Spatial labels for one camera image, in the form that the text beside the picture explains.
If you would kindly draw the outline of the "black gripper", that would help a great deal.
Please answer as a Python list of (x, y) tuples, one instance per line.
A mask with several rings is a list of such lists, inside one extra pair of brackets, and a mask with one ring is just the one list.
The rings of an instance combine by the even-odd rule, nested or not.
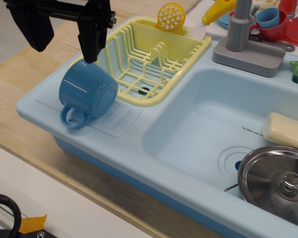
[(106, 45), (107, 29), (116, 23), (108, 0), (88, 0), (85, 5), (62, 0), (6, 0), (12, 18), (29, 45), (45, 50), (54, 37), (49, 17), (77, 21), (79, 43), (87, 63), (97, 61)]

